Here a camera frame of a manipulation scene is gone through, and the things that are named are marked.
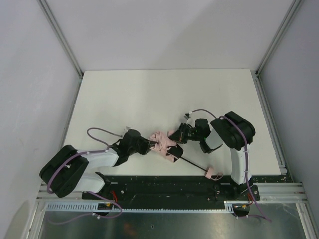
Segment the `pink folding umbrella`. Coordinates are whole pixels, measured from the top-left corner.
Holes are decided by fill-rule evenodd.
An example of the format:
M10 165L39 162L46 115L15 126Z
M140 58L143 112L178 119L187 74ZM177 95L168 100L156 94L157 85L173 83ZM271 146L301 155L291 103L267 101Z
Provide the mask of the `pink folding umbrella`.
M205 177L207 179L213 180L213 181L219 181L223 178L223 173L215 173L215 170L213 167L209 167L207 169L195 164L194 162L186 159L183 157L184 150L182 147L169 139L169 136L171 136L173 133L170 132L170 134L165 134L161 131L154 132L148 140L153 144L153 146L150 147L151 151L154 151L155 153L160 154L162 157L164 157L166 160L175 163L179 159L184 160L185 162L191 164L192 166L195 166L202 171L205 172Z

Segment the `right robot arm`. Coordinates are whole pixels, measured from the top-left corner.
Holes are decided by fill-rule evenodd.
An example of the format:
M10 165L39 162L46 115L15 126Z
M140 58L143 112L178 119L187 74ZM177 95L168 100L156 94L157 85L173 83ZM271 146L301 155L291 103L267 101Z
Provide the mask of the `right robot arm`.
M209 122L207 119L195 120L194 126L181 123L169 135L169 139L180 144L198 141L203 153L210 154L226 145L231 153L231 179L238 185L247 183L249 172L248 151L256 131L253 125L234 111L229 111Z

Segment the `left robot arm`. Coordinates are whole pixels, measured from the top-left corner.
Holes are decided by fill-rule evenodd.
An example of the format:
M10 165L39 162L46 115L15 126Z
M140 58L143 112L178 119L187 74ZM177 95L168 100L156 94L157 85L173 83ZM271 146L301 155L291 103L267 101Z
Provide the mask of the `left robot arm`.
M120 166L133 154L148 154L155 144L130 129L115 143L107 144L106 149L77 150L66 145L41 169L39 176L47 184L47 192L59 198L77 191L98 193L106 185L96 171L98 168Z

